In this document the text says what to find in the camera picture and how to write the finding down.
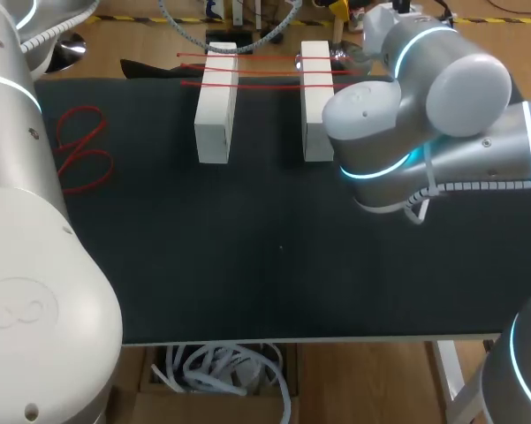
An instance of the black mat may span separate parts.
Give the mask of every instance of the black mat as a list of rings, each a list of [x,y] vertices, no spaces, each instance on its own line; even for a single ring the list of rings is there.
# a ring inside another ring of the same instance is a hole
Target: black mat
[[[299,92],[239,91],[227,166],[198,164],[198,90],[179,80],[37,92],[51,138],[74,106],[108,118],[95,147],[115,175],[67,206],[118,295],[126,343],[490,333],[531,294],[531,192],[434,201],[422,227],[364,213],[335,164],[303,163]],[[83,172],[102,163],[64,184]]]

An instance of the red rubber band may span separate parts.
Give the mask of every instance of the red rubber band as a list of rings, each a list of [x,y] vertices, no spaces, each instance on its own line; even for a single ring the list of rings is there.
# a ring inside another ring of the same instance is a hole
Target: red rubber band
[[[177,57],[237,57],[238,59],[245,60],[292,60],[297,59],[296,56],[255,56],[255,55],[203,55],[198,53],[177,53]],[[311,56],[311,57],[301,57],[300,59],[310,59],[310,60],[337,60],[338,62],[344,60],[352,60],[351,57],[325,57],[325,56]]]
[[[247,73],[255,75],[301,75],[303,73],[329,73],[332,75],[354,75],[359,74],[353,71],[293,71],[293,72],[280,72],[280,71],[241,71],[239,69],[231,70],[225,68],[212,68],[210,66],[202,66],[199,64],[181,64],[181,68],[196,69],[199,71],[217,71],[217,72],[234,72],[234,73]]]
[[[181,86],[189,87],[232,87],[240,89],[249,89],[249,90],[300,90],[301,88],[340,88],[340,87],[349,87],[353,84],[318,84],[318,85],[308,85],[308,86],[246,86],[246,85],[237,85],[237,84],[209,84],[203,82],[194,82],[194,81],[180,81]]]
[[[92,130],[89,134],[85,135],[84,137],[82,137],[82,138],[80,138],[80,139],[78,139],[76,141],[72,141],[70,143],[63,144],[63,142],[61,141],[61,130],[63,128],[64,123],[66,122],[66,120],[69,117],[71,117],[75,113],[83,111],[83,110],[91,110],[93,112],[98,113],[100,115],[100,123],[98,124],[98,126],[94,130]],[[114,171],[114,160],[112,159],[112,157],[110,156],[110,154],[108,152],[106,152],[104,150],[99,150],[99,149],[84,150],[83,151],[83,148],[101,130],[103,130],[106,127],[107,124],[108,124],[108,122],[106,121],[106,118],[104,117],[104,114],[100,111],[100,109],[98,109],[95,106],[79,106],[78,108],[73,108],[71,110],[68,110],[67,112],[65,112],[65,114],[61,118],[59,118],[59,121],[57,122],[57,148],[53,149],[53,153],[62,153],[62,152],[65,152],[67,150],[71,150],[72,149],[72,152],[64,160],[63,164],[61,165],[61,167],[57,171],[57,176],[59,178],[61,178],[61,176],[67,170],[67,168],[69,168],[69,166],[71,166],[72,164],[74,164],[75,162],[77,162],[78,160],[82,159],[85,156],[101,155],[101,156],[107,157],[110,160],[110,167],[109,167],[109,169],[106,171],[106,173],[103,176],[101,176],[97,180],[93,181],[92,183],[88,183],[88,184],[81,185],[81,186],[78,186],[78,187],[64,188],[63,189],[63,194],[83,193],[85,191],[91,190],[91,189],[103,184],[111,176],[112,172]]]

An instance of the coiled white cable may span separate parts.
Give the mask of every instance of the coiled white cable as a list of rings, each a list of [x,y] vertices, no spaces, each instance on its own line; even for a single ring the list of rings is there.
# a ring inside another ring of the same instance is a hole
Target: coiled white cable
[[[413,207],[424,201],[428,201],[436,197],[440,193],[452,192],[480,192],[489,190],[528,190],[531,189],[531,181],[476,181],[472,183],[446,183],[438,184],[435,191],[430,190],[430,187],[423,188],[410,196],[406,201],[404,210],[406,216],[418,225],[424,222],[425,216],[417,216],[413,212]]]
[[[52,27],[51,29],[48,29],[47,31],[43,31],[42,33],[36,35],[33,38],[30,38],[29,40],[27,40],[21,45],[22,53],[25,54],[28,51],[41,46],[46,41],[51,40],[52,38],[57,37],[61,33],[64,33],[65,31],[68,31],[69,29],[74,28],[77,25],[83,23],[85,20],[87,20],[88,18],[92,16],[92,14],[96,10],[96,7],[98,7],[99,3],[100,3],[100,0],[95,0],[95,2],[92,3],[90,7],[86,9],[84,12],[78,14],[77,16],[73,18],[66,20],[65,22],[55,25],[54,27]]]
[[[178,371],[185,351],[183,344],[178,346],[174,358],[174,346],[167,348],[165,355],[167,375],[164,375],[155,364],[151,366],[151,369],[161,381],[177,393],[231,393],[238,396],[246,396],[248,392],[253,391],[258,386],[264,367],[268,367],[275,375],[268,384],[273,385],[278,382],[283,397],[284,410],[281,424],[288,424],[291,418],[291,397],[283,377],[283,355],[274,344],[266,345],[275,351],[278,357],[278,364],[275,364],[260,353],[237,344],[205,344],[191,354],[183,364],[183,376],[188,384],[187,387],[181,386],[175,379],[175,373]],[[193,365],[194,362],[203,355],[202,363],[195,367]],[[248,361],[252,363],[254,370],[248,382],[240,386],[224,382],[226,376],[234,373],[241,364]]]
[[[292,4],[292,9],[289,12],[289,14],[286,16],[286,18],[283,19],[283,21],[275,28],[273,31],[271,31],[269,34],[265,35],[263,38],[261,38],[258,42],[254,42],[253,44],[250,44],[246,47],[240,47],[238,49],[218,49],[216,47],[212,47],[208,45],[205,42],[201,42],[200,40],[195,39],[191,35],[189,35],[181,25],[179,25],[169,14],[167,11],[167,8],[165,7],[164,0],[158,0],[159,2],[159,9],[161,9],[161,12],[163,16],[169,21],[171,26],[177,30],[179,34],[181,34],[183,37],[185,37],[188,41],[196,44],[199,47],[202,47],[203,49],[214,51],[215,53],[221,53],[223,55],[240,55],[242,53],[246,53],[247,51],[252,51],[255,49],[258,49],[266,42],[269,42],[273,38],[275,38],[278,34],[280,34],[285,28],[289,26],[289,24],[292,22],[292,20],[297,16],[297,13],[299,12],[300,7],[302,6],[302,0],[285,0],[287,3]]]

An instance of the wooden floor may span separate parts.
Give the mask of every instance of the wooden floor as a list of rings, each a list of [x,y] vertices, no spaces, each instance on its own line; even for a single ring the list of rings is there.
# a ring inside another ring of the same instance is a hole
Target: wooden floor
[[[107,1],[102,10],[105,13],[158,16],[154,0]],[[461,18],[514,16],[494,9],[485,0],[447,1]],[[508,8],[531,10],[531,0],[497,2]],[[427,5],[431,13],[440,12],[431,0],[420,3]],[[133,9],[126,12],[125,7]],[[202,38],[206,26],[191,25],[187,29]],[[531,100],[531,24],[465,24],[459,25],[458,30],[502,60],[523,95]],[[121,58],[171,68],[184,60],[177,53],[200,52],[165,24],[104,21],[83,25],[78,32],[88,42],[86,58],[72,69],[48,78],[123,78],[119,67]],[[292,26],[285,34],[283,45],[266,46],[260,54],[292,56],[299,49],[300,41],[330,37],[330,28]],[[346,38],[360,42],[358,35]],[[255,65],[247,62],[245,66]],[[260,62],[253,69],[291,71],[292,63]],[[458,343],[458,350],[467,379],[484,357],[482,343]],[[421,343],[308,344],[303,349],[300,387],[303,424],[444,422],[427,352]]]

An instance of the gray robot arm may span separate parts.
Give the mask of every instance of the gray robot arm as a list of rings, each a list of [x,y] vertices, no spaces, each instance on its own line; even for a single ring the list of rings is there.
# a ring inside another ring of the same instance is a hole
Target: gray robot arm
[[[531,189],[531,102],[507,107],[512,83],[494,57],[440,21],[389,5],[368,13],[366,51],[394,82],[348,87],[324,125],[356,201],[413,209],[457,191]]]
[[[55,28],[91,3],[36,1],[0,2],[0,424],[93,424],[110,393],[122,317],[69,222],[20,47],[53,42]]]

